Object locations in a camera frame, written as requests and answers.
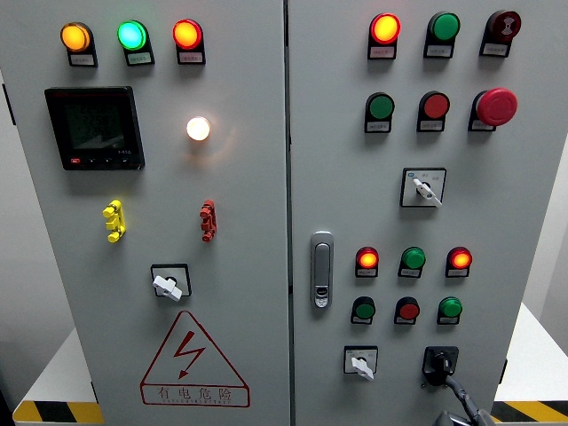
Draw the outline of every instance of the white indicator light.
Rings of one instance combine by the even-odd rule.
[[[187,135],[193,140],[203,140],[209,136],[211,126],[207,118],[194,117],[187,123]]]

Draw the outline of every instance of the yellow indicator light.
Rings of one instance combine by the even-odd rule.
[[[374,268],[378,263],[378,259],[376,258],[375,253],[365,253],[361,256],[359,263],[364,268]]]
[[[452,264],[458,268],[467,268],[471,264],[471,256],[467,253],[459,253],[452,259]]]
[[[203,140],[209,136],[211,126],[203,117],[194,117],[187,123],[187,135],[193,140]]]
[[[181,20],[173,29],[174,42],[181,48],[190,50],[201,42],[202,34],[199,25],[193,20]]]
[[[371,36],[380,44],[394,42],[398,34],[400,34],[400,21],[391,13],[378,15],[371,24]]]
[[[70,51],[86,51],[91,44],[91,36],[86,26],[69,22],[61,29],[61,42]]]

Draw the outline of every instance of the gray metal panel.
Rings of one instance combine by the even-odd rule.
[[[423,389],[422,355],[428,345],[455,345],[455,377],[489,408],[520,305],[568,116],[566,2],[290,2],[289,52],[292,201],[298,426],[432,424],[442,409],[462,413],[448,389]],[[507,59],[479,58],[485,23],[513,9],[523,26]],[[423,59],[432,15],[461,19],[454,57]],[[394,12],[402,31],[394,61],[368,61],[368,27]],[[505,86],[518,97],[511,122],[494,133],[468,133],[475,96]],[[428,91],[451,100],[446,131],[417,134],[418,103]],[[394,98],[392,133],[363,133],[367,97]],[[441,209],[398,206],[402,169],[447,168]],[[335,237],[334,303],[324,312],[310,303],[310,237]],[[379,277],[355,279],[355,254],[378,249]],[[419,280],[399,279],[404,249],[424,249]],[[466,246],[471,274],[447,280],[448,251]],[[352,325],[351,304],[371,296],[373,325]],[[415,326],[393,325],[396,302],[415,297]],[[436,324],[439,301],[458,296],[461,324]],[[343,346],[379,346],[376,379],[344,375]]]
[[[183,18],[203,27],[204,67],[176,62],[171,29]],[[155,66],[126,67],[116,29],[128,19],[146,25]],[[94,33],[98,69],[67,64],[59,31],[75,20]],[[0,28],[0,64],[106,424],[288,423],[281,2],[6,0]],[[65,172],[43,90],[107,85],[134,89],[146,168]],[[200,147],[185,134],[195,115],[212,126]],[[113,198],[128,225],[115,245],[101,215]],[[219,228],[206,245],[208,198]],[[154,295],[150,275],[151,264],[174,263],[189,264],[193,289],[178,304]],[[140,382],[183,310],[248,384],[250,408],[142,404]]]

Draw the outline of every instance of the lightning bolt symbol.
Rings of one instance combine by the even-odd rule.
[[[187,346],[189,341],[192,340],[194,335],[195,335],[195,333],[193,331],[187,332],[187,335],[185,336],[184,341],[179,345],[176,353],[174,354],[174,358],[177,358],[177,357],[183,357],[184,355],[189,355],[191,353],[195,353],[195,357],[193,358],[192,362],[189,363],[189,366],[187,366],[187,368],[185,370],[181,370],[179,372],[178,380],[181,380],[183,377],[185,377],[189,374],[189,373],[187,373],[187,370],[189,370],[189,367],[191,367],[193,365],[193,363],[201,356],[203,351],[205,351],[205,348],[200,348],[200,349],[193,349],[192,351],[183,352],[183,349]]]

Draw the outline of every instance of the green push button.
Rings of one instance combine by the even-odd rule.
[[[375,307],[372,304],[360,304],[355,313],[362,320],[368,320],[373,315],[375,315]]]
[[[440,312],[448,318],[455,318],[463,311],[462,302],[457,297],[447,297],[440,302]]]
[[[383,120],[394,111],[394,102],[387,95],[379,95],[371,101],[369,111],[374,118]]]
[[[419,269],[426,263],[426,255],[424,250],[418,247],[407,248],[402,254],[402,262],[408,269]]]
[[[456,37],[460,31],[460,20],[453,13],[438,13],[430,22],[430,32],[443,42]]]

